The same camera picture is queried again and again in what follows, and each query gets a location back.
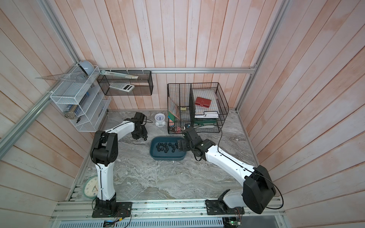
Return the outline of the dark teal storage box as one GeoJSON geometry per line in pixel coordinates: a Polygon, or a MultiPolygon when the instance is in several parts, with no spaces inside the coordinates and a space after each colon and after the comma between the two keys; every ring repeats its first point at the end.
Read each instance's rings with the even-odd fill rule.
{"type": "Polygon", "coordinates": [[[158,136],[151,141],[150,156],[156,161],[182,161],[186,152],[179,151],[177,141],[183,139],[176,136],[158,136]]]}

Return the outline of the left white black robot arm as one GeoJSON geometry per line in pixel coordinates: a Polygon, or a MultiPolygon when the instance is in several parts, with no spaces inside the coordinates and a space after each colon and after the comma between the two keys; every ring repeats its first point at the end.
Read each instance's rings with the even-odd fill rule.
{"type": "Polygon", "coordinates": [[[90,150],[90,158],[98,174],[98,194],[95,198],[93,218],[107,218],[117,214],[123,217],[130,216],[128,208],[132,204],[122,205],[117,202],[113,181],[114,164],[118,157],[118,141],[124,136],[131,134],[135,140],[147,140],[146,123],[147,117],[136,112],[134,117],[125,119],[117,126],[95,133],[90,150]]]}

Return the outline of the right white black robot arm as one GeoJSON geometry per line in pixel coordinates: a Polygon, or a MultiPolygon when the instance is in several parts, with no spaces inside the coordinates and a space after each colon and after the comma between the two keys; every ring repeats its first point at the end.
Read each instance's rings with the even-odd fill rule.
{"type": "Polygon", "coordinates": [[[276,208],[269,207],[279,189],[264,166],[254,167],[236,159],[213,141],[203,140],[192,127],[184,129],[182,135],[183,139],[178,140],[180,151],[191,151],[197,161],[204,160],[215,164],[241,185],[240,190],[225,190],[217,200],[206,200],[208,214],[228,214],[233,209],[243,213],[244,206],[256,214],[262,214],[265,209],[283,208],[284,199],[281,193],[281,205],[276,208]]]}

